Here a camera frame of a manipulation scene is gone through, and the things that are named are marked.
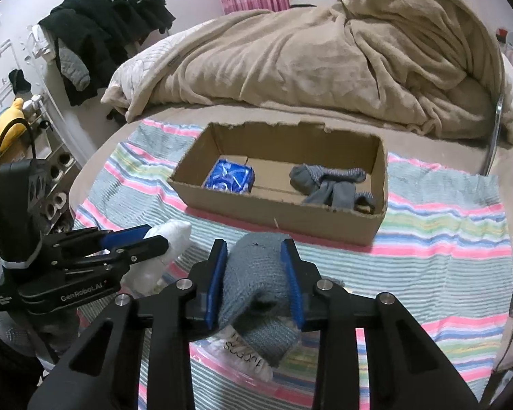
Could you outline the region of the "beige fleece blanket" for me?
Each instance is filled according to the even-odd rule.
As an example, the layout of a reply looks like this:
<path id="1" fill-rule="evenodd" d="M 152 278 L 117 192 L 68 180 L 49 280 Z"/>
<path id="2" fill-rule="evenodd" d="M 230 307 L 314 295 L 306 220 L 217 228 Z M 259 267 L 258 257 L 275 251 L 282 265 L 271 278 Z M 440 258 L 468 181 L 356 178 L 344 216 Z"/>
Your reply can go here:
<path id="1" fill-rule="evenodd" d="M 146 107 L 345 111 L 453 140 L 490 135 L 505 87 L 500 47 L 466 0 L 235 12 L 186 37 L 158 70 Z M 511 107 L 500 128 L 513 144 Z"/>

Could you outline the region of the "cotton swab plastic bag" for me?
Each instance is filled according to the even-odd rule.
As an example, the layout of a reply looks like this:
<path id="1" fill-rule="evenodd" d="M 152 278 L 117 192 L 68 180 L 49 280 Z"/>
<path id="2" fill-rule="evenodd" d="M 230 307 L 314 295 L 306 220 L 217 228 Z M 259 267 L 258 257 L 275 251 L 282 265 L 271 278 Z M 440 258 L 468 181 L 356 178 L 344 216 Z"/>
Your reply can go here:
<path id="1" fill-rule="evenodd" d="M 232 326 L 190 344 L 190 355 L 236 385 L 280 398 L 286 393 L 273 381 L 269 363 L 251 348 Z"/>

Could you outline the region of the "cardboard box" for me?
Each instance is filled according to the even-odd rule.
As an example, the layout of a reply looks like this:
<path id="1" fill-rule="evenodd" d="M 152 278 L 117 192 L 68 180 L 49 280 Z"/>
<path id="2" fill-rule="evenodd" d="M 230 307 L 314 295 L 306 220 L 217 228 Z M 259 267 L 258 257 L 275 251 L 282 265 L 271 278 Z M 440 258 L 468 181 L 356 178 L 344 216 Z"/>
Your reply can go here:
<path id="1" fill-rule="evenodd" d="M 251 167 L 249 193 L 213 191 L 203 184 L 221 158 Z M 289 173 L 299 164 L 361 168 L 359 193 L 372 194 L 373 209 L 308 205 Z M 266 230 L 339 243 L 372 244 L 387 211 L 387 152 L 368 132 L 331 129 L 319 123 L 210 123 L 189 147 L 169 184 L 190 210 L 236 219 Z"/>

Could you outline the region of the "black clothes pile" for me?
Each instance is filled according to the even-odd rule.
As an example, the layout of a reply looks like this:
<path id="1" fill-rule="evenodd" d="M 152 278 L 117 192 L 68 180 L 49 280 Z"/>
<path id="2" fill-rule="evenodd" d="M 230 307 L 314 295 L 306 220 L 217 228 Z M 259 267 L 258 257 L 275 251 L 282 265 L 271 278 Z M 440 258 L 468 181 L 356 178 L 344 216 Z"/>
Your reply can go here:
<path id="1" fill-rule="evenodd" d="M 56 53 L 69 103 L 94 98 L 127 61 L 128 48 L 170 30 L 166 0 L 64 0 L 39 21 Z"/>

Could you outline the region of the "chrome chair frame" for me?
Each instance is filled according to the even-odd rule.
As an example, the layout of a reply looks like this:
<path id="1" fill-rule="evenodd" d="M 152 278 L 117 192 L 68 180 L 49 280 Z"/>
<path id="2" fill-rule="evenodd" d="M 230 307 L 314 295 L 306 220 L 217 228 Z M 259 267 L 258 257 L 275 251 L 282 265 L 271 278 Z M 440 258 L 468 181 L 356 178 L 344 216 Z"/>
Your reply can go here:
<path id="1" fill-rule="evenodd" d="M 488 176 L 490 174 L 491 167 L 493 165 L 493 162 L 494 162 L 494 159 L 496 156 L 498 140 L 500 137 L 503 102 L 504 102 L 504 94 L 501 94 L 498 99 L 498 103 L 496 104 L 494 125 L 493 125 L 493 130 L 492 130 L 490 141 L 489 141 L 488 150 L 487 150 L 487 153 L 485 156 L 483 166 L 480 171 L 480 174 L 482 176 Z"/>

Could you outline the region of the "blue tissue packet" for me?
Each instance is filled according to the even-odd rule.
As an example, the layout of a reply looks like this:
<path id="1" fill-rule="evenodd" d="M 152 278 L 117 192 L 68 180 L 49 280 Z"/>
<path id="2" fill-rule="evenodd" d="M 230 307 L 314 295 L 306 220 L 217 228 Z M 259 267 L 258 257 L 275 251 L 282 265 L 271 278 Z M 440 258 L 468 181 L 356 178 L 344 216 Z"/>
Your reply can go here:
<path id="1" fill-rule="evenodd" d="M 207 175 L 203 187 L 230 193 L 249 193 L 255 181 L 255 171 L 247 166 L 220 158 Z"/>

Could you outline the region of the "grey sock pair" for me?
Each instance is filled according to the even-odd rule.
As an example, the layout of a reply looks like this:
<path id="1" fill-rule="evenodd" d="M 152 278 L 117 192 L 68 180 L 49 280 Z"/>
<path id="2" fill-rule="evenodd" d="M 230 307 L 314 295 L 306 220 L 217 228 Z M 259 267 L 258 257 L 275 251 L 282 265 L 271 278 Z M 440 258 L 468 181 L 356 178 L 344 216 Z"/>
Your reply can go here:
<path id="1" fill-rule="evenodd" d="M 294 166 L 289 177 L 293 188 L 305 196 L 302 201 L 305 205 L 324 205 L 363 214 L 375 212 L 373 194 L 357 191 L 357 185 L 367 178 L 367 172 L 362 168 L 337 169 L 302 164 Z"/>

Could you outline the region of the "striped colourful towel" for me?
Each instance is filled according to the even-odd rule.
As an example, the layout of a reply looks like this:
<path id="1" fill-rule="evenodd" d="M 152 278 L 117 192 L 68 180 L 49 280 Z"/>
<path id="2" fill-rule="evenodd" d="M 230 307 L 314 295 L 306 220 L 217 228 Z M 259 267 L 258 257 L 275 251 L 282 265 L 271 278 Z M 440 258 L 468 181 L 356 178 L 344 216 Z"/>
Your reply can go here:
<path id="1" fill-rule="evenodd" d="M 120 230 L 189 221 L 192 244 L 167 267 L 165 282 L 184 277 L 215 240 L 233 244 L 252 231 L 249 223 L 188 209 L 168 184 L 200 131 L 144 121 L 100 165 L 76 206 L 76 227 Z M 481 397 L 513 289 L 513 251 L 498 182 L 397 154 L 388 157 L 387 175 L 387 211 L 371 246 L 298 234 L 298 253 L 355 294 L 394 294 Z"/>

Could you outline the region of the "grey knitted sock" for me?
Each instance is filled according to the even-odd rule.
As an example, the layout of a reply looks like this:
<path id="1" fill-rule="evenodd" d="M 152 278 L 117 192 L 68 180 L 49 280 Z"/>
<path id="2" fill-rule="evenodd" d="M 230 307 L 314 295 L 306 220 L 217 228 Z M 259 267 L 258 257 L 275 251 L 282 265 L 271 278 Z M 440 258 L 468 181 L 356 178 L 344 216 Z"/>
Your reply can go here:
<path id="1" fill-rule="evenodd" d="M 271 367 L 300 338 L 281 262 L 281 245 L 288 238 L 274 232 L 246 234 L 229 251 L 223 276 L 219 329 L 232 327 Z"/>

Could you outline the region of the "white sock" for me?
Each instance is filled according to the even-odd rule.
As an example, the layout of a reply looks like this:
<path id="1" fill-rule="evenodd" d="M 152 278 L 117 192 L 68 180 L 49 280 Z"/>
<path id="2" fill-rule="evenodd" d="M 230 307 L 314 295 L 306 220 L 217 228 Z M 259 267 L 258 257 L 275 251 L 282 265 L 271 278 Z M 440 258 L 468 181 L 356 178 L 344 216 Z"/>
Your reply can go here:
<path id="1" fill-rule="evenodd" d="M 189 248 L 191 234 L 192 225 L 185 220 L 170 219 L 152 227 L 144 239 L 161 236 L 168 241 L 168 249 L 160 256 L 132 265 L 122 278 L 122 286 L 142 295 L 152 294 L 160 278 L 164 276 L 166 268 Z"/>

